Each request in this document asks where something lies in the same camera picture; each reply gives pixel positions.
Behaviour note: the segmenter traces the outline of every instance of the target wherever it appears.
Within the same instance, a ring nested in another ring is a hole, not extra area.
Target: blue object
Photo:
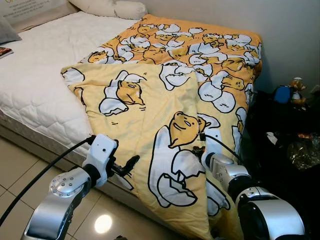
[[[292,91],[289,86],[280,86],[275,90],[273,100],[280,104],[287,104],[291,101]]]

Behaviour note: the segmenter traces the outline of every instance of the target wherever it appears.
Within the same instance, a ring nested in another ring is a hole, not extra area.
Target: comforter
[[[254,33],[146,15],[61,74],[94,134],[119,142],[116,163],[140,155],[119,180],[189,238],[243,238],[235,205],[194,149],[239,152],[253,81]]]

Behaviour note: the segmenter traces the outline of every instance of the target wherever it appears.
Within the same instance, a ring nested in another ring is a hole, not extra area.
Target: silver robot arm
[[[201,162],[235,202],[246,240],[307,239],[296,209],[258,186],[244,166],[222,154],[210,153],[210,148],[202,154]]]
[[[113,173],[126,175],[139,156],[132,157],[125,167],[115,164],[113,156],[118,142],[98,134],[82,167],[56,176],[49,192],[34,210],[21,240],[63,240],[71,223],[73,212],[91,188],[102,186]]]

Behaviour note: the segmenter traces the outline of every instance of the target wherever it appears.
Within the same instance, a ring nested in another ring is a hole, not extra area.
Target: white mattress
[[[66,147],[87,138],[87,115],[60,70],[135,22],[80,11],[21,32],[22,41],[1,45],[14,53],[0,59],[0,109]],[[78,153],[85,155],[87,147]]]

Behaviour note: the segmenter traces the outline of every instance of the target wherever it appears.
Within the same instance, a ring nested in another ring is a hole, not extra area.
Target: beige floor tile
[[[12,187],[9,191],[14,195],[20,193],[20,191],[45,167],[47,163],[40,160],[29,171],[27,171]],[[23,202],[35,209],[41,201],[48,194],[49,183],[57,175],[62,173],[57,168],[51,168],[30,190],[21,198]],[[98,190],[91,190],[84,199],[82,199],[80,205],[75,209],[73,213],[72,223],[69,226],[68,233],[70,235],[75,234],[80,224],[84,221],[90,210],[98,201],[101,193]]]
[[[81,223],[85,220],[91,209],[94,207],[101,193],[92,189],[81,201],[80,205],[74,210],[72,223],[69,226],[68,233],[74,235]]]
[[[0,196],[0,216],[5,212],[14,198],[15,196],[8,191]],[[24,233],[32,213],[33,210],[31,207],[19,201],[0,227],[1,240],[19,240]]]
[[[0,137],[0,184],[8,189],[39,159]]]
[[[74,237],[77,240],[182,240],[182,236],[162,227],[134,210],[102,195]]]
[[[67,233],[64,240],[72,240],[72,236]]]
[[[0,196],[6,191],[5,188],[3,188],[2,186],[0,186]]]
[[[18,195],[21,190],[48,164],[39,160],[35,165],[33,165],[29,171],[27,171],[18,181],[16,181],[8,190],[15,196]],[[28,204],[30,207],[35,209],[41,201],[46,197],[49,190],[49,184],[51,180],[62,173],[58,168],[52,167],[48,170],[21,198],[23,202]]]

